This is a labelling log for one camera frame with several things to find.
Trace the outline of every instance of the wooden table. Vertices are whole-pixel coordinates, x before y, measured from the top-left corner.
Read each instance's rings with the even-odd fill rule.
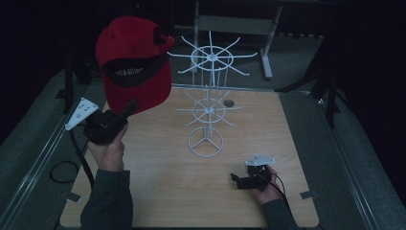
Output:
[[[299,226],[319,223],[307,192],[305,175],[285,119],[279,96],[273,92],[232,90],[227,96],[241,109],[229,110],[214,124],[224,138],[223,150],[209,158],[188,148],[188,136],[201,123],[189,111],[193,101],[185,92],[172,88],[162,104],[131,116],[124,137],[124,164],[131,171],[135,227],[264,227],[259,205],[248,191],[238,190],[230,173],[245,177],[245,160],[255,153],[276,159],[279,173]],[[97,165],[86,154],[90,167]],[[72,193],[80,203],[68,201],[60,219],[65,227],[78,227],[79,215],[90,194],[87,178],[80,170]]]

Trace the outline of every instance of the black cable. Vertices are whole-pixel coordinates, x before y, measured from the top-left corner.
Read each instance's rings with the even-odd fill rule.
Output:
[[[81,165],[83,166],[83,170],[86,173],[87,178],[89,179],[90,183],[90,188],[93,189],[93,185],[95,184],[95,177],[92,174],[92,171],[90,170],[89,164],[87,163],[86,159],[83,156],[83,150],[80,150],[78,143],[75,139],[74,132],[72,130],[69,130],[69,136],[71,137],[72,143],[74,144],[75,147],[75,154],[77,155]]]
[[[69,184],[69,183],[75,182],[75,178],[74,178],[74,179],[71,179],[71,180],[58,180],[58,179],[56,179],[56,178],[54,177],[54,170],[55,170],[57,167],[61,166],[62,164],[70,164],[70,165],[73,165],[73,166],[75,167],[76,173],[78,174],[78,172],[79,172],[79,166],[78,166],[77,164],[75,164],[75,162],[73,162],[73,161],[68,161],[68,160],[66,160],[66,161],[61,161],[61,162],[57,163],[56,165],[54,165],[54,166],[51,168],[50,173],[49,173],[49,176],[50,176],[51,180],[53,180],[53,181],[54,181],[55,183],[57,183],[57,184]]]
[[[278,188],[277,185],[275,185],[274,183],[272,183],[272,180],[269,181],[269,180],[267,180],[265,177],[263,177],[263,176],[260,175],[260,174],[259,174],[259,177],[262,178],[263,180],[265,180],[266,182],[268,182],[268,184],[270,184],[272,187],[274,187],[274,188],[281,194],[282,200],[283,200],[284,204],[286,205],[287,210],[289,210],[290,215],[293,217],[292,210],[290,210],[289,202],[287,201],[286,195],[284,194],[284,185],[283,185],[283,182],[282,182],[281,178],[278,177],[278,176],[277,176],[276,174],[274,174],[274,173],[271,173],[271,178],[272,178],[272,175],[275,175],[275,176],[280,180],[280,182],[281,182],[281,184],[282,184],[283,192],[281,191],[280,188]]]

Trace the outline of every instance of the cap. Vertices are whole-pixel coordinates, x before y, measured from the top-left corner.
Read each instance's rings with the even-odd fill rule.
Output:
[[[161,34],[157,24],[130,15],[114,19],[101,32],[96,59],[113,113],[121,113],[135,100],[138,106],[133,115],[168,97],[171,75],[167,51],[173,44],[173,38]]]

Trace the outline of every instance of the sleeve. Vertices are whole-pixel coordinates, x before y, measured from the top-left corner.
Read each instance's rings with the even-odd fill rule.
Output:
[[[300,229],[282,199],[269,201],[262,204],[261,207],[269,230]]]
[[[81,230],[131,229],[130,171],[98,170],[89,200],[80,215]]]

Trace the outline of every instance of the white wire rack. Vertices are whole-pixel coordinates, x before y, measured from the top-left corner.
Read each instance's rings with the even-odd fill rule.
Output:
[[[256,54],[233,56],[229,49],[238,43],[239,38],[228,47],[222,48],[213,45],[211,32],[209,32],[210,44],[208,46],[196,47],[183,36],[182,39],[193,47],[192,53],[190,55],[168,54],[172,57],[189,58],[191,60],[191,67],[178,71],[178,73],[192,72],[192,93],[185,92],[185,94],[193,100],[193,107],[176,108],[176,110],[192,113],[194,119],[185,126],[196,122],[203,124],[202,127],[198,127],[190,133],[188,138],[189,149],[198,156],[212,157],[219,154],[224,146],[224,138],[214,128],[214,124],[223,121],[235,127],[236,125],[225,119],[226,111],[242,108],[242,106],[226,106],[224,103],[225,98],[230,93],[230,90],[226,89],[229,69],[243,76],[249,76],[249,74],[237,70],[232,64],[235,58],[251,58]],[[196,69],[200,70],[199,84],[195,81],[195,73],[198,73],[198,71],[195,71]]]

